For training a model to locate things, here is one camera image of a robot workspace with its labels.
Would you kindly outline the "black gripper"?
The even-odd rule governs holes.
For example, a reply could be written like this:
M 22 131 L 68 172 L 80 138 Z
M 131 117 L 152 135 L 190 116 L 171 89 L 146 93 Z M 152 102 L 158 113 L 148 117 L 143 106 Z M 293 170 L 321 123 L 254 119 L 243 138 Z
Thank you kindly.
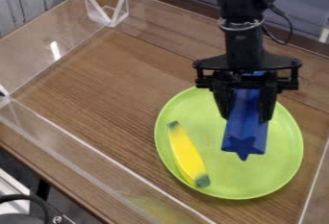
M 228 117 L 234 91 L 231 88 L 261 88 L 259 118 L 273 118 L 277 94 L 298 88 L 302 63 L 286 56 L 269 53 L 263 47 L 262 30 L 224 30 L 226 53 L 196 60 L 195 86 L 214 90 L 214 100 L 223 118 Z

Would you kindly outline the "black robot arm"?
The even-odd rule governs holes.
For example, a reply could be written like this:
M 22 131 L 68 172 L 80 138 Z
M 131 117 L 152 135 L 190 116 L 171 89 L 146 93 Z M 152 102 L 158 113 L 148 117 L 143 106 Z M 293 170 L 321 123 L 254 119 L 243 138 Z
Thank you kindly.
M 263 47 L 263 12 L 275 0 L 216 0 L 218 27 L 224 34 L 226 52 L 194 62 L 195 86 L 208 89 L 222 117 L 234 109 L 235 91 L 257 89 L 255 110 L 261 120 L 273 118 L 277 96 L 298 88 L 299 60 L 275 55 Z

